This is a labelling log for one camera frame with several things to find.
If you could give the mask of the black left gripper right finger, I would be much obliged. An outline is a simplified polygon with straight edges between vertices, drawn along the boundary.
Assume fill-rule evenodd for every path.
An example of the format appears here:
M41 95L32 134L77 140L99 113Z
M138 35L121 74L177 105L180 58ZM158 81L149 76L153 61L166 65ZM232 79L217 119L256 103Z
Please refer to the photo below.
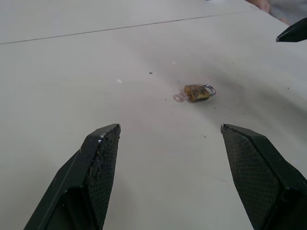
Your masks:
M254 230L307 230L307 179L266 136L223 124L232 178Z

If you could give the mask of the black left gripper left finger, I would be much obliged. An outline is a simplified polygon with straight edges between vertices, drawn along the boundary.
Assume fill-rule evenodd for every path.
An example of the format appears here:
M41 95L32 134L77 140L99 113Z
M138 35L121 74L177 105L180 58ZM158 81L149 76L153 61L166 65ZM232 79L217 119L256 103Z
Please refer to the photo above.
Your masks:
M24 230L102 230L112 192L120 124L89 134L57 171Z

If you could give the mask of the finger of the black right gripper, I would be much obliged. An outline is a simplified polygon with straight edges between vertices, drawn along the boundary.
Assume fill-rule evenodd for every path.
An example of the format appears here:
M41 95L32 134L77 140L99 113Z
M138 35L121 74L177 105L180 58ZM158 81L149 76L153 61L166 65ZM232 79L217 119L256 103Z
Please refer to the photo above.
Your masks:
M276 42L297 43L307 40L307 17L289 26L276 38Z

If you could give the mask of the brass padlock with silver shackle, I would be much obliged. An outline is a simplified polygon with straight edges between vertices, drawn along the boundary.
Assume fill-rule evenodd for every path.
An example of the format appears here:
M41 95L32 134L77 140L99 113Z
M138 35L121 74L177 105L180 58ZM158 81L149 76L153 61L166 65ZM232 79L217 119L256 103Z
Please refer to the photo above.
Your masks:
M184 93L192 103L207 101L216 95L216 90L211 85L190 84L185 85Z

